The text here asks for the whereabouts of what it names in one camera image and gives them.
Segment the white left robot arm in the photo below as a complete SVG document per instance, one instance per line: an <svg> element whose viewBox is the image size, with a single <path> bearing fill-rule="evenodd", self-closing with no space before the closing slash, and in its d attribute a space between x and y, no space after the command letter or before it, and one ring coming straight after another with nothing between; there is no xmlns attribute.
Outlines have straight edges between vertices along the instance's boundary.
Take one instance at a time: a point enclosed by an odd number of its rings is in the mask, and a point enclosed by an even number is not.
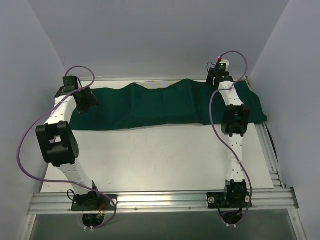
<svg viewBox="0 0 320 240"><path fill-rule="evenodd" d="M69 122L74 111L85 114L99 103L89 87L80 89L78 77L64 76L62 80L63 86L55 95L55 110L43 125L36 127L35 133L44 161L72 182L74 201L95 210L100 206L101 197L78 161L79 145Z"/></svg>

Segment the green surgical cloth kit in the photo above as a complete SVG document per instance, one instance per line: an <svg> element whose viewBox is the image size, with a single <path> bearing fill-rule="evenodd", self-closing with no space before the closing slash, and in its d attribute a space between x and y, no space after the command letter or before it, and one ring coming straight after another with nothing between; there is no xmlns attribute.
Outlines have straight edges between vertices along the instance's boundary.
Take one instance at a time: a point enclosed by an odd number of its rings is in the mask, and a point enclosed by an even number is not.
<svg viewBox="0 0 320 240"><path fill-rule="evenodd" d="M98 105L80 114L74 111L75 131L115 131L159 125L220 124L226 104L216 87L184 79L166 88L147 89L131 83L121 89L97 88Z"/></svg>

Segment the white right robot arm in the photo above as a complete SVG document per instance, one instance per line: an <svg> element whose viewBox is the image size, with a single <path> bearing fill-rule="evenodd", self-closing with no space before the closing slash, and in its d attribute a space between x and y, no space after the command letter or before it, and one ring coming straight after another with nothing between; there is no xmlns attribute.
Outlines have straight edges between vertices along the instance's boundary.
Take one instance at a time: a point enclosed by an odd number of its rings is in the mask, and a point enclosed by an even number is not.
<svg viewBox="0 0 320 240"><path fill-rule="evenodd" d="M243 141L248 129L250 109L238 96L235 81L228 72L226 63L216 63L208 70L207 84L214 86L221 94L225 111L221 122L221 132L226 136L222 143L228 148L229 166L223 192L207 194L208 207L214 209L243 209L250 205L252 183L246 182L248 173L243 165Z"/></svg>

